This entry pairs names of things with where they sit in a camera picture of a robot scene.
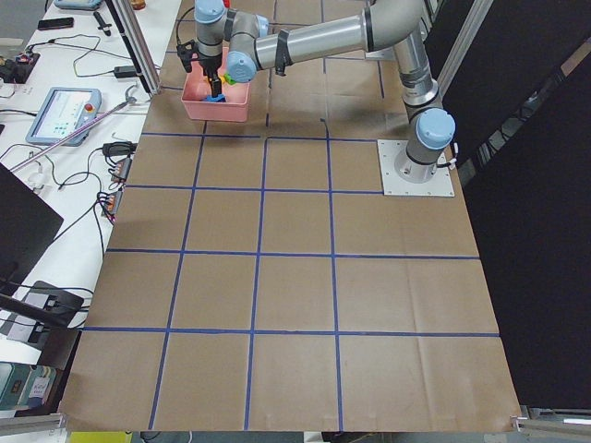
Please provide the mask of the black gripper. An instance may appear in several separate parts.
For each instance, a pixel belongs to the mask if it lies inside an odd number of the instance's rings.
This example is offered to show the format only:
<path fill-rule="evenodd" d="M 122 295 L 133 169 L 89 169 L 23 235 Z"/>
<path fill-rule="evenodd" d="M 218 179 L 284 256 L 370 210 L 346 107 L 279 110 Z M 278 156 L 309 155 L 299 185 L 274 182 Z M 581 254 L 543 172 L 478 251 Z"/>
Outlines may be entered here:
<path fill-rule="evenodd" d="M 218 71 L 223 63 L 223 54 L 206 55 L 198 53 L 198 56 L 203 75 L 211 81 L 211 96 L 217 98 L 222 94 L 222 81 Z"/>

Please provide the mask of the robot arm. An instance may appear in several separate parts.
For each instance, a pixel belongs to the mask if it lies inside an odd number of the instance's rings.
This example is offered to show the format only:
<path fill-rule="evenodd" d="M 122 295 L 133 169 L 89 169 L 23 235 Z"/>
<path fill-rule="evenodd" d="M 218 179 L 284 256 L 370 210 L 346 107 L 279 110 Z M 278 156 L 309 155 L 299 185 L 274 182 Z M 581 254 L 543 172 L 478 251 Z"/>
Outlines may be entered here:
<path fill-rule="evenodd" d="M 438 159 L 452 145 L 453 117 L 443 110 L 440 88 L 432 77 L 422 41 L 422 7 L 417 1 L 374 1 L 360 13 L 294 30 L 269 31 L 267 18 L 228 7 L 222 1 L 194 5 L 196 37 L 178 42 L 176 51 L 187 72 L 198 62 L 212 96 L 222 92 L 218 75 L 226 67 L 232 80 L 248 83 L 261 70 L 284 76 L 287 67 L 354 50 L 367 53 L 391 47 L 403 86 L 410 125 L 404 151 L 395 160 L 397 174 L 422 184 L 441 167 Z"/>

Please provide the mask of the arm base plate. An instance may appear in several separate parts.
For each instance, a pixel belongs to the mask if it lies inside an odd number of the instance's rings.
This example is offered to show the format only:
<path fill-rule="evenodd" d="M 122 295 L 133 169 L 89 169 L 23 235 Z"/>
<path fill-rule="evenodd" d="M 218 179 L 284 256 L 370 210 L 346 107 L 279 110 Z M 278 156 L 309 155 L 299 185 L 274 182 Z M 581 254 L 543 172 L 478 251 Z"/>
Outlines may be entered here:
<path fill-rule="evenodd" d="M 437 163 L 420 165 L 406 152 L 406 140 L 378 139 L 382 192 L 387 197 L 454 198 L 451 172 Z"/>

